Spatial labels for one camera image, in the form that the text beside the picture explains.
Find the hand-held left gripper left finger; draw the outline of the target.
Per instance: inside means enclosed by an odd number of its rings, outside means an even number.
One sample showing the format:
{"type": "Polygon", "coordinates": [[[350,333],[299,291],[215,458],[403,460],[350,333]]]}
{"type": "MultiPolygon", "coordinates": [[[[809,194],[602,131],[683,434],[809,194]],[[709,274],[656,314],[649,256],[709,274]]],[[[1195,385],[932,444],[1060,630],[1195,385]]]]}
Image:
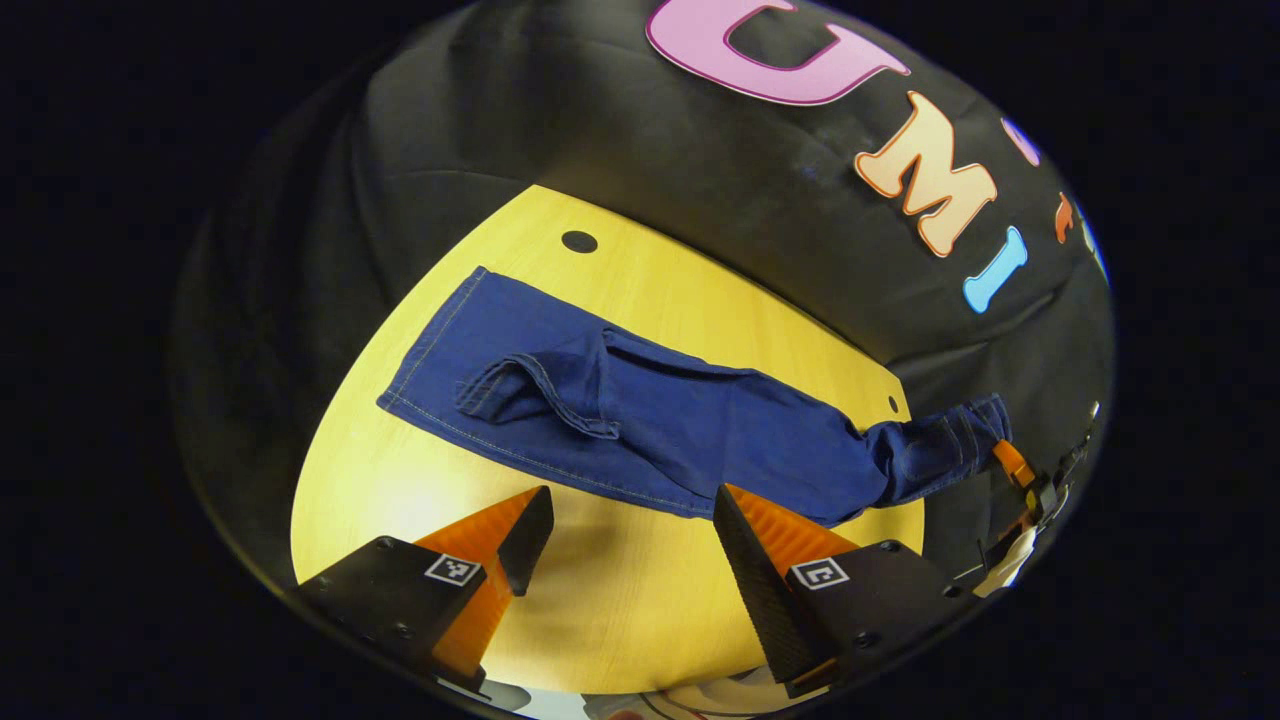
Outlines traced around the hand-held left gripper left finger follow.
{"type": "Polygon", "coordinates": [[[536,486],[413,542],[379,536],[291,596],[398,667],[477,693],[553,528],[550,491],[536,486]]]}

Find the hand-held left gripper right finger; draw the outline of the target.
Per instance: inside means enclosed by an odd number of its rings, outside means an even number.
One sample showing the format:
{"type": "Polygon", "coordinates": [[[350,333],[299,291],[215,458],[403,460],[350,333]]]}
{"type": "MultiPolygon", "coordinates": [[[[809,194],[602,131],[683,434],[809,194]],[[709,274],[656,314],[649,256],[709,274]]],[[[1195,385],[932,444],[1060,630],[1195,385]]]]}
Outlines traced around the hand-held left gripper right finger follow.
{"type": "Polygon", "coordinates": [[[712,520],[791,698],[867,684],[977,610],[972,591],[897,539],[856,544],[731,484],[718,488],[712,520]]]}

